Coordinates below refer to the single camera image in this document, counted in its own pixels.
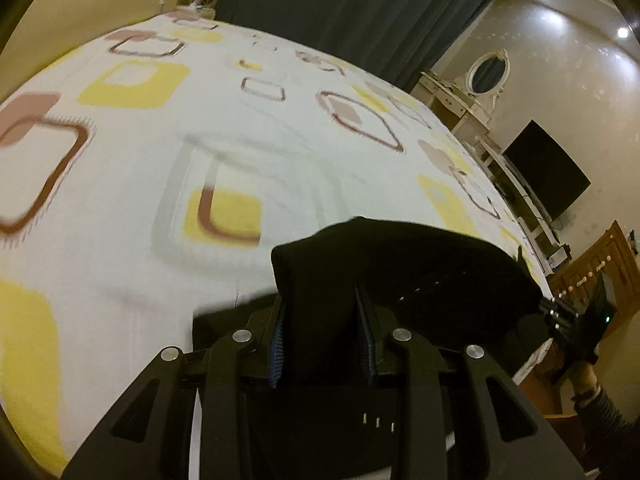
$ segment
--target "television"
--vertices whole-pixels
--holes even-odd
[[[535,121],[521,131],[503,155],[542,202],[552,220],[589,187],[586,175]]]

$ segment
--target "headboard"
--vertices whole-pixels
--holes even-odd
[[[172,10],[178,0],[34,0],[0,54],[0,103],[57,58],[102,34]]]

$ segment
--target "bed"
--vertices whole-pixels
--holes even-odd
[[[0,400],[46,469],[159,349],[190,349],[194,312],[273,290],[271,249],[335,222],[522,246],[550,297],[503,199],[419,101],[264,32],[145,13],[0,106]]]

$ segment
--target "dark gray curtain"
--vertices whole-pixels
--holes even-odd
[[[498,59],[497,57],[487,59],[474,74],[474,78],[471,81],[473,91],[483,94],[491,90],[500,82],[506,68],[507,63],[503,59]]]
[[[491,0],[218,0],[217,18],[311,46],[410,90]]]

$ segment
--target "metal screw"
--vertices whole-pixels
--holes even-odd
[[[466,354],[472,359],[480,359],[484,357],[484,350],[478,345],[469,345],[466,347]]]
[[[396,328],[393,331],[393,336],[396,341],[409,341],[411,339],[411,332],[405,328]]]
[[[249,339],[251,339],[251,336],[251,332],[245,330],[244,328],[242,330],[236,330],[233,334],[233,338],[236,343],[246,343],[247,341],[249,341]]]
[[[180,355],[180,351],[175,346],[168,346],[160,352],[160,357],[164,361],[173,361],[177,359],[178,355]]]

